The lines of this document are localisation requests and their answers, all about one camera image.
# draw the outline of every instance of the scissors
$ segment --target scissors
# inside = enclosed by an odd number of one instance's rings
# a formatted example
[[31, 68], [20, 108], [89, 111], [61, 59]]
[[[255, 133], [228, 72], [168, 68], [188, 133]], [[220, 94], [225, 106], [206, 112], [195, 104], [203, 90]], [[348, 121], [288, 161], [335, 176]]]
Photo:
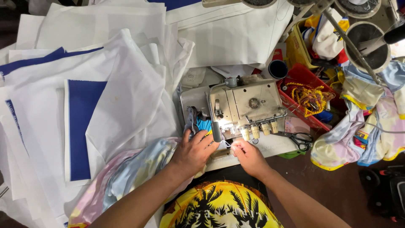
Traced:
[[298, 132], [298, 133], [288, 133], [284, 131], [279, 131], [273, 135], [283, 136], [290, 138], [302, 152], [307, 152], [311, 149], [311, 143], [313, 143], [313, 137], [310, 134]]

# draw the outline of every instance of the hand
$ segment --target hand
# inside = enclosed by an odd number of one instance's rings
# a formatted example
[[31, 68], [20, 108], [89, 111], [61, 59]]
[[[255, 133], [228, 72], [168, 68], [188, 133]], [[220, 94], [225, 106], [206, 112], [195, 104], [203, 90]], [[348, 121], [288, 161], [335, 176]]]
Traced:
[[168, 166], [175, 167], [184, 180], [196, 175], [201, 171], [209, 156], [218, 149], [219, 143], [214, 142], [214, 138], [208, 135], [204, 139], [204, 135], [208, 133], [206, 130], [199, 131], [194, 135], [191, 141], [188, 140], [191, 130], [187, 129], [183, 134], [183, 139], [177, 146], [175, 153]]
[[238, 157], [243, 169], [253, 177], [261, 179], [262, 176], [271, 170], [260, 150], [245, 140], [238, 140], [232, 143], [233, 156]]

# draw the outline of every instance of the person's left hand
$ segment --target person's left hand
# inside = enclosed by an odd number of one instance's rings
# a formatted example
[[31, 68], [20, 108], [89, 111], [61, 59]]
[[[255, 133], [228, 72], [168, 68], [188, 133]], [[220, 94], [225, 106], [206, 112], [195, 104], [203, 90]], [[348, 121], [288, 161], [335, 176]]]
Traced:
[[177, 146], [168, 164], [168, 166], [178, 171], [178, 175], [184, 180], [189, 179], [201, 171], [207, 163], [209, 156], [220, 145], [218, 142], [214, 142], [212, 134], [202, 139], [204, 135], [208, 133], [206, 130], [199, 131], [194, 135], [191, 141], [188, 140], [190, 133], [190, 129], [184, 132], [183, 139]]

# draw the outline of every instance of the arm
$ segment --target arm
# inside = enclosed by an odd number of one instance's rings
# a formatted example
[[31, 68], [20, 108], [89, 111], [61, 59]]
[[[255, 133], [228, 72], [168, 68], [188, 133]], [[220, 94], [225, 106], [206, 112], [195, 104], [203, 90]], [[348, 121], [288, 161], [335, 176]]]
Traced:
[[190, 132], [189, 129], [184, 132], [171, 161], [162, 171], [113, 204], [89, 228], [143, 228], [177, 187], [204, 168], [219, 146], [213, 142], [212, 135], [202, 139], [207, 131], [198, 132], [189, 141]]
[[341, 218], [270, 168], [254, 145], [246, 141], [236, 141], [231, 149], [243, 169], [262, 181], [276, 195], [298, 228], [350, 228]]

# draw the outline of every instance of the person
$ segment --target person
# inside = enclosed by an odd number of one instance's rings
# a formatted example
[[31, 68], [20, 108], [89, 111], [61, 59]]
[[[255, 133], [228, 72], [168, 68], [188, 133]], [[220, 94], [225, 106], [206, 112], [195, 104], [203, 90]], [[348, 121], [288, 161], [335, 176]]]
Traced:
[[[97, 218], [90, 228], [143, 228], [185, 180], [201, 171], [210, 154], [219, 146], [207, 131], [189, 140], [184, 132], [171, 161]], [[257, 147], [235, 141], [234, 156], [250, 176], [270, 189], [281, 202], [297, 228], [349, 228], [342, 219], [293, 186], [272, 169]], [[165, 210], [160, 228], [186, 227], [282, 227], [264, 197], [253, 186], [229, 180], [204, 182], [193, 186]]]

